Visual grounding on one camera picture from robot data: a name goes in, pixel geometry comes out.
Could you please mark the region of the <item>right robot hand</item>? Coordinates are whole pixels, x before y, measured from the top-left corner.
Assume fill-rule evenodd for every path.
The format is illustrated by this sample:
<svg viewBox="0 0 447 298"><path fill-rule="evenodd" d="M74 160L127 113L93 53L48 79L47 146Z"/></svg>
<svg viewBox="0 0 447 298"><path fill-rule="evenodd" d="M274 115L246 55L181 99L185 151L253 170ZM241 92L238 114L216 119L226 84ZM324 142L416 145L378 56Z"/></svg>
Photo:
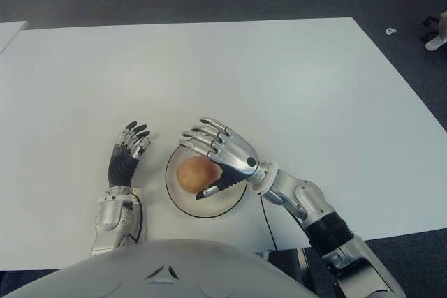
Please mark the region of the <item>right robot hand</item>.
<svg viewBox="0 0 447 298"><path fill-rule="evenodd" d="M203 117L182 132L179 145L206 157L221 169L221 176L196 194L208 198L255 175L261 162L256 150L232 128L217 119Z"/></svg>

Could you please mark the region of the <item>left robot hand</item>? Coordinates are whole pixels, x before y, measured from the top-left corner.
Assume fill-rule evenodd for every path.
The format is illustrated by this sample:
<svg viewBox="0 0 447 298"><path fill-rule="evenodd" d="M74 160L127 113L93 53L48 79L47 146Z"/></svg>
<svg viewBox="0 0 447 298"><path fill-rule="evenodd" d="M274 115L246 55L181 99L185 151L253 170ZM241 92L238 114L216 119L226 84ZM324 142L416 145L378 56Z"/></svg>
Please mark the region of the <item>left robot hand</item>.
<svg viewBox="0 0 447 298"><path fill-rule="evenodd" d="M130 187L131 180L151 141L147 124L132 121L119 133L108 166L109 187Z"/></svg>

